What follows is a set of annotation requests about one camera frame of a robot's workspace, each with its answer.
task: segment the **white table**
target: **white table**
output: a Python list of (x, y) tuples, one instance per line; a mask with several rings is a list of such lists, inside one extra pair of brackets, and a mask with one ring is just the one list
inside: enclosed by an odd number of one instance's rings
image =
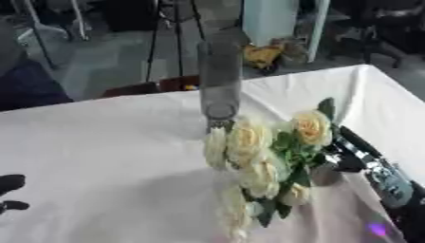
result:
[[(198, 95), (0, 114), (1, 172), (28, 177), (24, 189), (2, 199), (31, 204), (28, 211), (0, 216), (0, 242), (226, 242), (214, 217), (215, 174), (202, 157), (205, 121)], [(241, 112), (278, 121), (329, 96), (341, 123), (425, 184), (425, 104), (374, 67), (246, 81)], [(254, 230), (252, 242), (398, 242), (367, 230), (368, 223), (386, 219), (360, 176), (314, 188), (312, 203), (295, 212)]]

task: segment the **tripod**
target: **tripod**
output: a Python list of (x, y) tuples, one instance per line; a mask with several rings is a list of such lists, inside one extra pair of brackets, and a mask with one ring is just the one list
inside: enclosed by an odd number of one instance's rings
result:
[(201, 37), (202, 40), (205, 40), (205, 34), (204, 34), (204, 30), (202, 28), (200, 19), (201, 16), (197, 10), (197, 6), (196, 3), (194, 2), (194, 0), (190, 0), (191, 2), (191, 6), (192, 6), (192, 10), (194, 12), (194, 16), (191, 16), (190, 18), (186, 18), (186, 19), (180, 19), (180, 6), (178, 4), (178, 0), (173, 0), (173, 4), (172, 5), (166, 5), (163, 3), (163, 0), (158, 0), (157, 1), (157, 9), (156, 9), (156, 13), (155, 13), (155, 29), (154, 29), (154, 33), (152, 36), (152, 42), (151, 42), (151, 49), (149, 52), (149, 58), (148, 58), (148, 70), (146, 73), (146, 83), (149, 82), (150, 78), (151, 78), (151, 69), (152, 69), (152, 62), (154, 61), (154, 53), (155, 53), (155, 48), (157, 45), (157, 29), (159, 26), (159, 20), (161, 19), (161, 13), (162, 13), (162, 8), (169, 8), (169, 7), (173, 7), (174, 8), (174, 19), (168, 19), (166, 18), (168, 21), (175, 23), (175, 33), (176, 33), (176, 40), (177, 40), (177, 55), (178, 55), (178, 75), (181, 78), (183, 76), (183, 60), (182, 60), (182, 46), (181, 46), (181, 23), (192, 19), (194, 17), (195, 21), (196, 21), (196, 25), (197, 28), (199, 30), (199, 35)]

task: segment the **yellow object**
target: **yellow object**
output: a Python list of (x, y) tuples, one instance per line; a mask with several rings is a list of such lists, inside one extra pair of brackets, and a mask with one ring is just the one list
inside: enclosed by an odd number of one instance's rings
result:
[(272, 65), (285, 49), (283, 43), (274, 43), (267, 47), (247, 45), (244, 47), (244, 59), (252, 66), (263, 69)]

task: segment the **robotic arm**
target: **robotic arm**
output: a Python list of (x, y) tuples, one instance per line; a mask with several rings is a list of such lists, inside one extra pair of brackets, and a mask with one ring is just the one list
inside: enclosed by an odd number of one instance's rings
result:
[(364, 171), (380, 197), (380, 203), (408, 243), (425, 242), (425, 189), (391, 164), (367, 141), (346, 127), (336, 128), (335, 138), (325, 148), (325, 159), (335, 170)]

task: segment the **white cabinet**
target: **white cabinet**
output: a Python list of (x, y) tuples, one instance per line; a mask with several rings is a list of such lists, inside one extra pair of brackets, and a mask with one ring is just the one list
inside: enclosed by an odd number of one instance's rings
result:
[(298, 0), (245, 0), (244, 31), (258, 47), (292, 36), (298, 5)]

